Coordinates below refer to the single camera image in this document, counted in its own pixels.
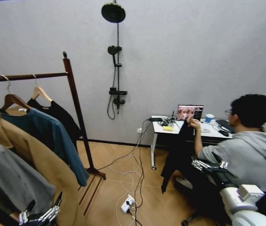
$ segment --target white desk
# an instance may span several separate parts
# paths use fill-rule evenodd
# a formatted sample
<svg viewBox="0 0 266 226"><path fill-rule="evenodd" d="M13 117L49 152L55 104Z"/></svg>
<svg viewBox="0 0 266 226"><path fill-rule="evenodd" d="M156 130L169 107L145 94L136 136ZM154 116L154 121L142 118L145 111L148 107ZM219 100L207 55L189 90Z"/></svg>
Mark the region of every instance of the white desk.
<svg viewBox="0 0 266 226"><path fill-rule="evenodd" d="M152 116L152 118L166 118L165 116ZM202 128L202 139L206 139L207 143L212 143L211 139L231 139L232 134L229 134L228 137L225 137L224 135L220 134L217 130L217 123L216 120L211 120L211 122L205 123L205 119L201 119L201 128ZM167 131L163 130L162 126L159 125L157 121L153 122L153 129L154 129L154 136L153 136L153 144L151 145L151 164L152 164L152 170L156 170L155 166L155 147L157 142L158 134L179 134L181 127L183 126L184 121L175 121L173 131ZM210 132L203 132L204 129L208 129Z"/></svg>

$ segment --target clothes hanger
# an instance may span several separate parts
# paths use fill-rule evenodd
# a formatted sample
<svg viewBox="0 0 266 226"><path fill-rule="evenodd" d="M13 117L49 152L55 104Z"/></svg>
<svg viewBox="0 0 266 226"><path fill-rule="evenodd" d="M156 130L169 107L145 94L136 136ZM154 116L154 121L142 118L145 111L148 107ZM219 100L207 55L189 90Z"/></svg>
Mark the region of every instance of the clothes hanger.
<svg viewBox="0 0 266 226"><path fill-rule="evenodd" d="M37 77L34 74L32 74L32 75L35 78L35 87L33 90L32 99L35 100L39 95L41 95L43 98L45 98L46 100L51 102L52 99L47 95L47 93L41 87L38 86Z"/></svg>
<svg viewBox="0 0 266 226"><path fill-rule="evenodd" d="M29 111L31 107L27 103L25 103L20 97L13 94L12 91L10 90L10 87L11 87L10 80L5 75L0 74L0 76L2 76L8 81L8 86L7 86L8 94L5 96L4 106L0 108L0 110L5 111L13 104L16 104L16 105L19 105L27 109L27 111Z"/></svg>

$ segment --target glasses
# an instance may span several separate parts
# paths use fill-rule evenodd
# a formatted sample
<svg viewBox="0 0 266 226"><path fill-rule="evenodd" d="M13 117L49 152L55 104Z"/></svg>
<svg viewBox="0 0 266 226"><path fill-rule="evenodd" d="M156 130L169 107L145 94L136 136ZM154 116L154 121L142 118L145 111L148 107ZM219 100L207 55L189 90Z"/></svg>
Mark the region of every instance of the glasses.
<svg viewBox="0 0 266 226"><path fill-rule="evenodd" d="M232 114L232 110L227 110L227 111L225 111L225 114L226 114L226 115L230 115L230 114Z"/></svg>

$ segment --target blue shirt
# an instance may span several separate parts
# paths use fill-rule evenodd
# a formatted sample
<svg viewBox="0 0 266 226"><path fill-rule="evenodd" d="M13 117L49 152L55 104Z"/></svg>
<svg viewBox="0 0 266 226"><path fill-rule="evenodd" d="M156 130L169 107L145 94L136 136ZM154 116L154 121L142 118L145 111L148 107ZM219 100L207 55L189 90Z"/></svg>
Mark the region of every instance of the blue shirt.
<svg viewBox="0 0 266 226"><path fill-rule="evenodd" d="M31 108L23 116L13 116L2 112L0 112L0 116L41 141L70 166L81 186L87 185L89 175L69 135L59 120L35 108Z"/></svg>

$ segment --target yellow object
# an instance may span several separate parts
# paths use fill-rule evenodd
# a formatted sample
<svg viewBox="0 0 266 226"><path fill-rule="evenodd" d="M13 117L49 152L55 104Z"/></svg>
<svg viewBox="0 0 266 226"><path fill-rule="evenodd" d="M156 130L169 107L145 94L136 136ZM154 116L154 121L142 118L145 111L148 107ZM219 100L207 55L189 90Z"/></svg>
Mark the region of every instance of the yellow object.
<svg viewBox="0 0 266 226"><path fill-rule="evenodd" d="M163 130L173 131L173 128L170 126L163 126Z"/></svg>

